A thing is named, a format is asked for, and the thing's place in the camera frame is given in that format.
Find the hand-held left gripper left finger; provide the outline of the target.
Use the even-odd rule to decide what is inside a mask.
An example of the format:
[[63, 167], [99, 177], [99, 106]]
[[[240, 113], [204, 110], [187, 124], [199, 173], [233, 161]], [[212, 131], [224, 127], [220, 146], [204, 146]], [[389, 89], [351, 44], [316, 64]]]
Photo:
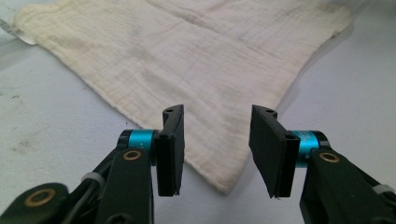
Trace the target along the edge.
[[125, 130], [119, 137], [120, 147], [146, 150], [157, 170], [160, 196], [178, 195], [184, 163], [184, 105], [173, 105], [163, 111], [161, 130]]

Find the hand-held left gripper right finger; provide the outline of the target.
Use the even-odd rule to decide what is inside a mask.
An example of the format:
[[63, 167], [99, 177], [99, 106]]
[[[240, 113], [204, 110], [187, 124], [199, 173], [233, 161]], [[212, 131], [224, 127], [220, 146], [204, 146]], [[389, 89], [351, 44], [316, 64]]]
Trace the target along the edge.
[[296, 168], [305, 168], [314, 149], [329, 147], [320, 131], [289, 131], [271, 108], [253, 105], [248, 145], [271, 198], [289, 197]]

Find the white foam board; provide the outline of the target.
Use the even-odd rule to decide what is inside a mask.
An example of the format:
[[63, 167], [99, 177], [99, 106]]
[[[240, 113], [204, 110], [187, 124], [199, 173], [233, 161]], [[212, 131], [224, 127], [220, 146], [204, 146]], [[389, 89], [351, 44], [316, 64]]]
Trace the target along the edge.
[[[292, 130], [324, 132], [337, 152], [396, 189], [396, 0], [339, 3], [353, 23], [311, 57], [278, 117]], [[0, 30], [0, 214], [34, 186], [76, 187], [130, 127], [48, 51]], [[186, 168], [178, 196], [155, 198], [155, 223], [304, 224], [304, 176], [298, 170], [292, 194], [276, 200], [253, 162], [227, 194]]]

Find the cream muslin cloth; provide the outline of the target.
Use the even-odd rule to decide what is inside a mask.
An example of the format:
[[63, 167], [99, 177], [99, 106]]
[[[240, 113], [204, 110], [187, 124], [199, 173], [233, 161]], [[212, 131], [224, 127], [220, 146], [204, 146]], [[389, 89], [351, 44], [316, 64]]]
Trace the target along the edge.
[[2, 14], [141, 127], [185, 107], [185, 159], [230, 191], [254, 104], [276, 107], [311, 55], [352, 21], [327, 0], [55, 0]]

